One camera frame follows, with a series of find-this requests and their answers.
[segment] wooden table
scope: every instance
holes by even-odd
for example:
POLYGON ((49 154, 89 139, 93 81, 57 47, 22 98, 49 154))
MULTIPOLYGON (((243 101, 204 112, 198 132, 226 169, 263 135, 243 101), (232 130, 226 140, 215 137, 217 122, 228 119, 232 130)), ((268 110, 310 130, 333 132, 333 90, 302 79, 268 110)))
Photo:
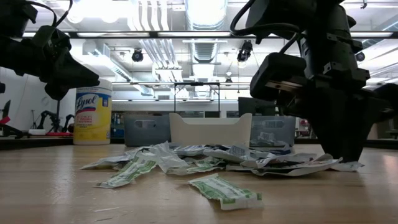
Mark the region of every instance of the wooden table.
MULTIPOLYGON (((321 153, 298 145, 298 152, 321 153)), ((225 212, 187 180, 159 168, 116 190, 92 187, 110 170, 78 170, 124 146, 59 146, 0 151, 0 223, 397 223, 398 151, 365 149, 358 173, 321 172, 300 178, 220 172, 262 192, 265 207, 225 212)))

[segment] gray container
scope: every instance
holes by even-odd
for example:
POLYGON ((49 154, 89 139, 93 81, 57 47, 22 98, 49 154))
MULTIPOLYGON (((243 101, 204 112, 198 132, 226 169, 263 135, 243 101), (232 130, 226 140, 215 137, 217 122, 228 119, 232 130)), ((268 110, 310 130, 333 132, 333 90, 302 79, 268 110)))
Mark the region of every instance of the gray container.
POLYGON ((125 115, 124 143, 128 147, 170 142, 169 116, 125 115))
POLYGON ((295 121, 295 117, 292 116, 253 116, 250 146, 293 146, 295 121))

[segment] cable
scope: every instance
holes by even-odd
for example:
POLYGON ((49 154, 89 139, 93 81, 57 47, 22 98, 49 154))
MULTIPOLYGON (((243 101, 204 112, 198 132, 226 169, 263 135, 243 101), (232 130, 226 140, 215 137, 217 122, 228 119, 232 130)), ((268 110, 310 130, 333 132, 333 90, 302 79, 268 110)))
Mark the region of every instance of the cable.
POLYGON ((57 27, 61 22, 68 16, 70 9, 73 6, 73 0, 69 0, 69 8, 68 10, 65 11, 65 13, 61 16, 60 20, 55 24, 55 27, 57 27))
POLYGON ((256 0, 249 0, 242 9, 237 13, 234 19, 231 22, 231 26, 229 27, 231 33, 236 36, 242 35, 249 35, 255 34, 256 32, 278 32, 278 31, 285 31, 285 32, 293 32, 293 33, 301 33, 300 28, 293 24, 287 23, 275 23, 275 24, 265 24, 259 25, 254 27, 249 27, 241 30, 236 29, 236 24, 242 18, 244 13, 254 4, 256 0))
POLYGON ((284 54, 289 47, 291 47, 294 42, 300 40, 302 36, 300 34, 294 34, 293 37, 282 47, 282 49, 279 51, 279 53, 284 54))
POLYGON ((57 24, 57 15, 55 14, 54 10, 52 10, 52 8, 46 6, 45 4, 41 4, 41 3, 37 3, 37 2, 23 2, 22 3, 22 5, 25 5, 25 4, 30 4, 30 5, 33 5, 33 6, 43 7, 45 9, 48 9, 49 11, 51 11, 52 14, 54 15, 54 18, 53 18, 51 26, 55 27, 55 25, 57 24))

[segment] white cylinder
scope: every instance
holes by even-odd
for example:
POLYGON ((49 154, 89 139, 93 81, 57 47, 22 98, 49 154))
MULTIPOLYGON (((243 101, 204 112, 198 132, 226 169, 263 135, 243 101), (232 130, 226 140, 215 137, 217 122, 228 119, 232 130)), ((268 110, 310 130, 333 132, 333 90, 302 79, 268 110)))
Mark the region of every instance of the white cylinder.
POLYGON ((77 88, 73 143, 100 145, 111 142, 112 83, 77 88))

